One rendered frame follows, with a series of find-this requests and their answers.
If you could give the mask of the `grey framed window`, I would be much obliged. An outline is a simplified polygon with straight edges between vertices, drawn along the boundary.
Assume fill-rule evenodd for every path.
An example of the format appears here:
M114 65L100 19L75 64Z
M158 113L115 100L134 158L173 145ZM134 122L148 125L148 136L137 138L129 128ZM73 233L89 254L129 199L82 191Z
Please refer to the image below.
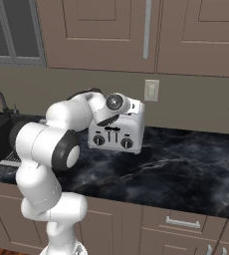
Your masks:
M46 66L36 0L0 0L0 65Z

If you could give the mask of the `white two-slot toaster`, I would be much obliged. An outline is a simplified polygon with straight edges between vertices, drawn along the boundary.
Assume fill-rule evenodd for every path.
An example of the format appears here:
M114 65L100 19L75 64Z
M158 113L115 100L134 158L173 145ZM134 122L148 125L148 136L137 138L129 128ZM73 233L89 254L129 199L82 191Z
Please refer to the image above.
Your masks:
M143 114L120 115L119 118L109 126L98 127L92 122L88 129L89 148L125 151L134 154L141 152L142 140L144 134ZM103 145L94 143L94 136L102 135L105 138ZM120 142L123 138L130 138L133 141L131 148L125 149Z

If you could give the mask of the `black curved tap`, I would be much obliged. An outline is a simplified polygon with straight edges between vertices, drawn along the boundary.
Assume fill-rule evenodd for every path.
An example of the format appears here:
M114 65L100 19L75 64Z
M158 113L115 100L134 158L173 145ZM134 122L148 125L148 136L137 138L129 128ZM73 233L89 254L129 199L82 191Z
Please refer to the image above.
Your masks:
M11 110L11 109L9 109L7 107L4 95L1 92L0 92L0 101L1 101L3 113L7 114L7 115L12 115L13 114L13 110Z

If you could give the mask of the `black toaster knob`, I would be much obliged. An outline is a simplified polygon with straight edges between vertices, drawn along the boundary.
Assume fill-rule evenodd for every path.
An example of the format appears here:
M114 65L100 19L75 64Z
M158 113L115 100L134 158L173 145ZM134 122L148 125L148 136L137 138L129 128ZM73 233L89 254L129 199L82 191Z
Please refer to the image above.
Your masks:
M94 143L96 145L103 145L105 143L105 138L102 135L95 135L94 136Z
M120 142L121 146L125 149L131 148L133 146L133 141L130 138L123 138Z

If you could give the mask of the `white wall socket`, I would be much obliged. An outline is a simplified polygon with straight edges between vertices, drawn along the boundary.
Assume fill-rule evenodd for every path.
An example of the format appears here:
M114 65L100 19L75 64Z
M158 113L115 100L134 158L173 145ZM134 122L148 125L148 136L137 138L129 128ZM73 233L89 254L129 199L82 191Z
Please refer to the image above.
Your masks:
M146 80L144 83L144 99L148 102L158 100L159 80Z

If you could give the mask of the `brown wall cupboard door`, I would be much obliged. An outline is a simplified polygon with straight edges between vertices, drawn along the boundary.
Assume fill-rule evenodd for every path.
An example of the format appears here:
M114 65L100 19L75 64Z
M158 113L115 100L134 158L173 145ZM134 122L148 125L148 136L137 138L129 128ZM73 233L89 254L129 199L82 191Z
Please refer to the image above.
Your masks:
M160 0L152 0L148 58L145 0L36 0L50 68L153 73Z
M229 77L229 0L163 0L157 70Z

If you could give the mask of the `grey ribbed drain mat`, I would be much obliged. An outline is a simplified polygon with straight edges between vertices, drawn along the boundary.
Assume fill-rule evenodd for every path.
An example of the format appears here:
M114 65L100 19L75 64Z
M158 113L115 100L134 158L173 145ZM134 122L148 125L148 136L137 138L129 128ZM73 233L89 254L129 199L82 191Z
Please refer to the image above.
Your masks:
M11 151L4 159L0 161L0 164L19 167L21 165L21 159L18 157L15 151Z

